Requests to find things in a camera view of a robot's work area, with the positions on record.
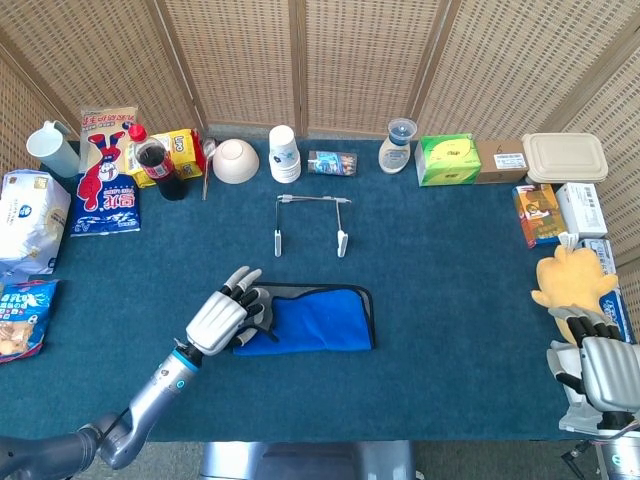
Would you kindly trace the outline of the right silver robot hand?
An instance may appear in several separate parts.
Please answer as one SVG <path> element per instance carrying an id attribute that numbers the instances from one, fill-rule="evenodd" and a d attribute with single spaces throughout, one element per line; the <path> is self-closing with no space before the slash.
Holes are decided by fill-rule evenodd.
<path id="1" fill-rule="evenodd" d="M 566 322 L 580 363 L 580 374 L 570 374 L 561 366 L 557 352 L 550 349 L 547 360 L 554 378 L 585 396 L 603 414 L 637 412 L 638 348 L 625 342 L 617 325 L 602 314 L 577 306 L 550 307 L 548 312 Z"/>

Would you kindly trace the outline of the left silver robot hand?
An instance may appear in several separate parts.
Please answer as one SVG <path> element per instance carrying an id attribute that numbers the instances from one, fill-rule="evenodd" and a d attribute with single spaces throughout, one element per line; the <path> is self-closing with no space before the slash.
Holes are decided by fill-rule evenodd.
<path id="1" fill-rule="evenodd" d="M 215 291 L 186 327 L 187 352 L 213 356 L 227 347 L 243 347 L 263 333 L 277 342 L 272 296 L 254 283 L 261 269 L 242 266 Z"/>

